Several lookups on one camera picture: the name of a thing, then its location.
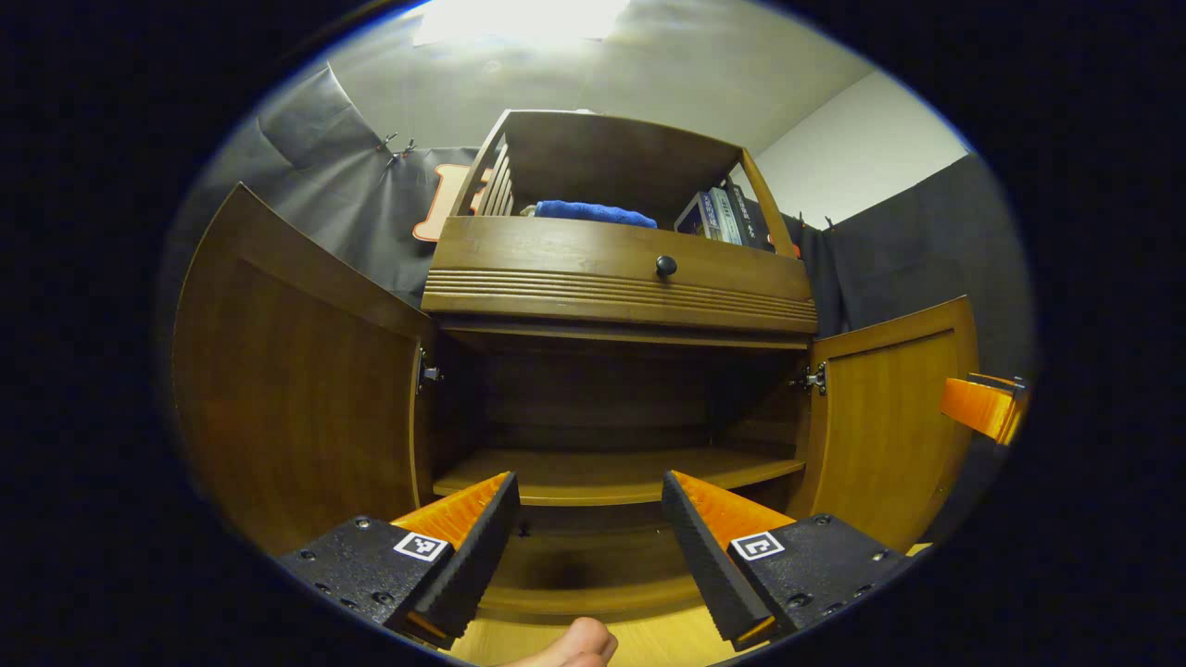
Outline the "black backdrop cloth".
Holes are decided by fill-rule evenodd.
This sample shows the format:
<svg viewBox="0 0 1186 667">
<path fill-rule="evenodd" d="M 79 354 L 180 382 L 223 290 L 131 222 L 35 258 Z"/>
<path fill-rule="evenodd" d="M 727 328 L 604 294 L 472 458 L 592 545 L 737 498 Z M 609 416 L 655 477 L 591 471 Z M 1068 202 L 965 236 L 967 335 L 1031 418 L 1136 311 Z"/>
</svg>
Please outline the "black backdrop cloth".
<svg viewBox="0 0 1186 667">
<path fill-rule="evenodd" d="M 789 215 L 784 223 L 806 266 L 820 336 L 967 296 L 981 371 L 1034 379 L 1041 370 L 1027 258 L 982 157 L 961 157 L 833 229 Z"/>
<path fill-rule="evenodd" d="M 441 170 L 467 170 L 473 147 L 393 157 L 323 65 L 259 106 L 196 178 L 176 216 L 181 246 L 196 241 L 237 184 L 372 282 L 419 307 L 435 244 L 414 236 L 449 209 Z"/>
</svg>

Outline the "blue cover book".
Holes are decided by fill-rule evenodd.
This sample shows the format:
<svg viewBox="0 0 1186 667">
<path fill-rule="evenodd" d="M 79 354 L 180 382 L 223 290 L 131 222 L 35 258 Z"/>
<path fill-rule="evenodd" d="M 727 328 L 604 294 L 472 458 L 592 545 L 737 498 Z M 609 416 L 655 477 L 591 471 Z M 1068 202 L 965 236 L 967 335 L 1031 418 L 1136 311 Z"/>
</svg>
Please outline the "blue cover book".
<svg viewBox="0 0 1186 667">
<path fill-rule="evenodd" d="M 704 222 L 702 207 L 700 204 L 702 204 L 702 201 L 700 201 L 700 193 L 695 193 L 686 207 L 686 210 L 683 210 L 678 220 L 676 220 L 674 225 L 675 233 L 686 233 L 687 235 L 695 235 L 709 240 L 713 239 L 712 233 Z"/>
</svg>

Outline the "pale striped book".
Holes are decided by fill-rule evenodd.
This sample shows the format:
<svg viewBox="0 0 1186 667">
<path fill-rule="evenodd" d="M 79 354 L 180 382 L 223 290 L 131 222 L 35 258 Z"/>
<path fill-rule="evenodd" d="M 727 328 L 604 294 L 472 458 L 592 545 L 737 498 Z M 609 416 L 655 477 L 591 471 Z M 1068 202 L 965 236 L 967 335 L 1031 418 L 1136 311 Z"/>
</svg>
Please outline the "pale striped book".
<svg viewBox="0 0 1186 667">
<path fill-rule="evenodd" d="M 746 244 L 728 193 L 723 188 L 712 188 L 707 195 L 712 201 L 720 239 L 729 244 Z"/>
</svg>

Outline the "wooden shoe cabinet door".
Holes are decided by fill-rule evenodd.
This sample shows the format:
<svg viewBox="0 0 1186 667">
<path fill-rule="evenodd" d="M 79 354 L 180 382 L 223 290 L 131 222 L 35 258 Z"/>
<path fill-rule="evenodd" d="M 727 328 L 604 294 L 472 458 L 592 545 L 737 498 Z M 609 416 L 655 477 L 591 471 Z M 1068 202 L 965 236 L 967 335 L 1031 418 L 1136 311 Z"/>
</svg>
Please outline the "wooden shoe cabinet door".
<svg viewBox="0 0 1186 667">
<path fill-rule="evenodd" d="M 890 548 L 923 540 L 965 464 L 971 431 L 940 413 L 948 377 L 978 371 L 967 296 L 817 339 L 825 396 L 806 396 L 789 515 L 829 512 Z"/>
<path fill-rule="evenodd" d="M 432 498 L 431 318 L 237 184 L 183 278 L 170 376 L 196 479 L 268 555 Z"/>
</svg>

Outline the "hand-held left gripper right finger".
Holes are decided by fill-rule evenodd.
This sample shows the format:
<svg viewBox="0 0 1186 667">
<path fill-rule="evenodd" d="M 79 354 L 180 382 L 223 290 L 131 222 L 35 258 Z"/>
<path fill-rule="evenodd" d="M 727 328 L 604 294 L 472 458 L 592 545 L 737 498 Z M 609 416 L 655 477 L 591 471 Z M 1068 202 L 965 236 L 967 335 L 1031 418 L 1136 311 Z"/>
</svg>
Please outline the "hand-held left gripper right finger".
<svg viewBox="0 0 1186 667">
<path fill-rule="evenodd" d="M 661 504 L 720 637 L 738 653 L 839 616 L 910 564 L 829 512 L 796 520 L 690 474 L 664 475 Z"/>
</svg>

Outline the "dark spine book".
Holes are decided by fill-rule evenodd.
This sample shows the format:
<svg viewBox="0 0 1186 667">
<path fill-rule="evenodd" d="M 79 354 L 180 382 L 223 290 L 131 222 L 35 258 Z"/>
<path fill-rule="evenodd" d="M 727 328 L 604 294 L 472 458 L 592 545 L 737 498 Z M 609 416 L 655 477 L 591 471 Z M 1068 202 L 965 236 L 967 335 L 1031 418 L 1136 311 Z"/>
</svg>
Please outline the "dark spine book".
<svg viewBox="0 0 1186 667">
<path fill-rule="evenodd" d="M 750 199 L 742 193 L 740 186 L 733 179 L 725 177 L 725 195 L 737 221 L 737 231 L 740 242 L 750 248 L 774 253 L 774 244 L 771 244 L 769 228 L 761 220 L 751 211 Z"/>
</svg>

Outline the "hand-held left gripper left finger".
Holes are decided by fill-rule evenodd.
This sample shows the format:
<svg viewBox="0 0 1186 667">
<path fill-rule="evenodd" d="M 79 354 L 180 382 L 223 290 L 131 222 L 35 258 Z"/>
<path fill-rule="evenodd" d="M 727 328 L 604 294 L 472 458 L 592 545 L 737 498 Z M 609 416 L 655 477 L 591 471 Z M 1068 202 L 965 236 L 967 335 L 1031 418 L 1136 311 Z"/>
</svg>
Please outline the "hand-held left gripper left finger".
<svg viewBox="0 0 1186 667">
<path fill-rule="evenodd" d="M 351 517 L 278 561 L 369 624 L 449 649 L 477 616 L 518 512 L 517 474 L 495 474 L 393 521 Z"/>
</svg>

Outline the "wooden cabinet shelf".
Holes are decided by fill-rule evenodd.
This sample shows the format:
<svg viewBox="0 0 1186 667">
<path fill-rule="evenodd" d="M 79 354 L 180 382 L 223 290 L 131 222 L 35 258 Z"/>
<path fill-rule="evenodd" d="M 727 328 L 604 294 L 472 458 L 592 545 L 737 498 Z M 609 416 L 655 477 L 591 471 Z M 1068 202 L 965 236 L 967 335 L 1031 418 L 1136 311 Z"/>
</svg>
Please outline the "wooden cabinet shelf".
<svg viewBox="0 0 1186 667">
<path fill-rule="evenodd" d="M 725 489 L 754 485 L 801 472 L 804 460 L 780 459 L 725 447 L 643 451 L 478 450 L 439 474 L 441 497 L 496 474 L 515 472 L 521 501 L 538 507 L 604 507 L 656 502 L 664 474 L 690 474 Z"/>
</svg>

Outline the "blue towel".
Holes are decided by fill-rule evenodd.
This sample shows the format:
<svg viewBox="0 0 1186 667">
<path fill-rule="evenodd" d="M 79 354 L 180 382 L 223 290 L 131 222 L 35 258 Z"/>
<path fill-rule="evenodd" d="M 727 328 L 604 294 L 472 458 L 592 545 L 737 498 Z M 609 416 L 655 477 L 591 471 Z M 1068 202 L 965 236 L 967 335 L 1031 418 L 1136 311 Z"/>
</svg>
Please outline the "blue towel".
<svg viewBox="0 0 1186 667">
<path fill-rule="evenodd" d="M 555 220 L 587 220 L 587 222 L 606 222 L 648 229 L 658 228 L 658 223 L 652 217 L 627 210 L 627 208 L 601 207 L 584 202 L 538 201 L 535 207 L 535 216 L 555 217 Z"/>
</svg>

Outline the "wooden double-door shoe cabinet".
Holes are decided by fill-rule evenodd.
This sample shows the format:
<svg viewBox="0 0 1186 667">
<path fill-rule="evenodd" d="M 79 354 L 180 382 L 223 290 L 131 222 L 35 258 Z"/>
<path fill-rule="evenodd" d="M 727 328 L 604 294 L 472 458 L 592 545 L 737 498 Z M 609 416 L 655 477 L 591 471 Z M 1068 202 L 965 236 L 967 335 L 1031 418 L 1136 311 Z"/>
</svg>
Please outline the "wooden double-door shoe cabinet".
<svg viewBox="0 0 1186 667">
<path fill-rule="evenodd" d="M 653 231 L 674 233 L 694 195 L 723 186 L 732 169 L 754 179 L 760 211 L 774 215 L 774 198 L 745 148 L 626 117 L 506 110 L 470 169 L 444 178 L 448 211 L 412 233 L 436 249 L 449 217 L 522 217 L 522 208 L 538 201 L 627 208 L 656 220 Z M 767 253 L 801 260 L 788 224 L 772 224 L 772 241 Z M 789 383 L 801 377 L 812 342 L 825 338 L 818 330 L 776 336 L 415 309 L 434 325 L 431 363 L 442 374 L 425 387 L 431 502 L 442 498 L 433 490 L 439 474 L 487 447 L 725 447 L 801 460 L 806 396 Z M 728 490 L 789 514 L 801 474 Z M 483 606 L 635 616 L 695 602 L 699 591 L 659 502 L 567 508 L 521 501 Z"/>
</svg>

